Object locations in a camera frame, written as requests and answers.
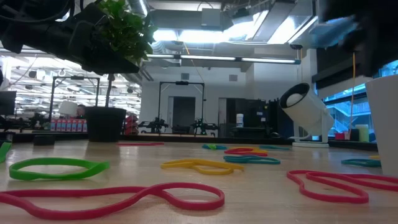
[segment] white cylinder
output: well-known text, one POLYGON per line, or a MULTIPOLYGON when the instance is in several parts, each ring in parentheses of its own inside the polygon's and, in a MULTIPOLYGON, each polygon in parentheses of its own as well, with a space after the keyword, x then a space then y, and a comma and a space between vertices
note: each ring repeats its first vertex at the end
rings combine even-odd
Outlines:
MULTIPOLYGON (((301 83, 287 90, 280 98, 280 106, 294 122, 309 134, 322 135, 322 113, 326 109, 326 105, 311 90, 310 85, 301 83)), ((324 114, 324 119, 326 119, 327 129, 330 130, 335 120, 329 113, 324 114)))
POLYGON ((384 175, 398 177, 398 75, 377 78, 366 83, 374 133, 384 175))
POLYGON ((61 103, 61 107, 60 107, 58 113, 66 114, 66 115, 70 115, 70 116, 76 116, 77 115, 77 103, 63 101, 61 103))
POLYGON ((236 114, 236 127, 243 128, 243 114, 236 114))

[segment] desk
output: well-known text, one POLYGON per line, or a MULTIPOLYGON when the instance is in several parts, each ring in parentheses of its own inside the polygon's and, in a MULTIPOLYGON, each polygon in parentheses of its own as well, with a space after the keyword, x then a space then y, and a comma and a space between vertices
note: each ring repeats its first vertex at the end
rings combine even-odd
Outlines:
MULTIPOLYGON (((157 197, 145 197, 135 205, 94 220, 55 222, 39 220, 25 211, 0 204, 1 223, 222 223, 222 224, 393 224, 398 221, 398 193, 365 188, 370 202, 362 205, 338 204, 310 199, 299 193, 298 186, 286 178, 294 169, 330 172, 380 174, 380 168, 342 165, 342 159, 368 158, 373 152, 348 149, 294 149, 289 152, 272 151, 271 157, 281 165, 245 164, 244 172, 230 175, 203 175, 191 169, 161 169, 165 161, 183 158, 202 158, 222 161, 223 151, 209 151, 199 143, 166 142, 164 146, 117 147, 115 144, 88 143, 87 141, 57 141, 54 146, 33 147, 32 144, 14 144, 5 164, 0 165, 0 190, 12 189, 95 189, 126 185, 150 186, 163 182, 196 182, 224 191, 226 202, 215 211, 194 212, 181 210, 157 197), (33 157, 72 157, 92 161, 109 161, 111 167, 104 173, 85 180, 31 181, 12 180, 8 167, 17 161, 33 157)), ((26 170, 64 172, 76 170, 64 166, 36 166, 26 170)), ((310 190, 324 194, 348 195, 333 187, 305 181, 310 190)), ((186 200, 208 200, 212 194, 196 190, 171 190, 186 200)), ((45 208, 76 210, 95 208, 116 203, 130 194, 106 195, 88 198, 30 198, 45 208)))

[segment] plant pot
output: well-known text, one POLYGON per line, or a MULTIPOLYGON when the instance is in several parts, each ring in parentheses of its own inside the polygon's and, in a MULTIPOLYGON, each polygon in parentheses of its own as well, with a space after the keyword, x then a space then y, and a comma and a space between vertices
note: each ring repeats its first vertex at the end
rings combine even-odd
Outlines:
POLYGON ((88 106, 85 108, 85 116, 90 142, 117 142, 119 140, 126 110, 88 106))

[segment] box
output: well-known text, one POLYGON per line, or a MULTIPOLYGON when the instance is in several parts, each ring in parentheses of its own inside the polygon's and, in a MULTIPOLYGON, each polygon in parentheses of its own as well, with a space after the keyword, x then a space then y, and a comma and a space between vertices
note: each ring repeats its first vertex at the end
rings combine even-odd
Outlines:
POLYGON ((71 131, 72 131, 72 119, 68 119, 66 132, 71 132, 71 131))
POLYGON ((76 132, 82 132, 82 131, 83 131, 83 120, 79 119, 77 121, 77 130, 76 130, 76 132))
POLYGON ((87 120, 83 120, 83 132, 87 132, 87 120))
POLYGON ((57 130, 57 119, 51 119, 51 131, 57 130))
POLYGON ((57 128, 56 128, 56 130, 57 131, 61 131, 61 128, 62 128, 62 119, 58 119, 57 120, 57 128))
POLYGON ((71 132, 77 132, 77 119, 72 120, 72 130, 71 132))
POLYGON ((62 119, 61 131, 67 131, 67 121, 65 119, 62 119))

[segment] metal frame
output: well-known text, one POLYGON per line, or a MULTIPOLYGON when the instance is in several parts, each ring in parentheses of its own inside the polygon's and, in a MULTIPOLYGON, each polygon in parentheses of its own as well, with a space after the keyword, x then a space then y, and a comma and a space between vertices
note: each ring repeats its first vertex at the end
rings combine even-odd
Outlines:
MULTIPOLYGON (((162 95, 162 85, 164 83, 169 83, 169 84, 176 84, 178 82, 160 82, 159 83, 159 102, 158 102, 158 106, 157 106, 157 117, 160 117, 160 102, 161 100, 161 95, 162 95)), ((203 105, 205 103, 205 84, 204 83, 190 83, 188 82, 188 85, 201 85, 202 86, 202 92, 201 92, 201 118, 203 120, 203 105)))
POLYGON ((90 78, 90 77, 60 77, 60 76, 56 76, 56 77, 52 77, 52 89, 51 89, 51 100, 50 100, 50 114, 49 114, 49 120, 51 121, 51 117, 52 117, 52 106, 54 104, 54 91, 55 91, 55 81, 58 78, 69 78, 71 80, 84 80, 84 79, 92 79, 92 80, 97 80, 97 91, 96 91, 96 98, 95 98, 95 106, 98 106, 98 95, 100 93, 100 78, 90 78))

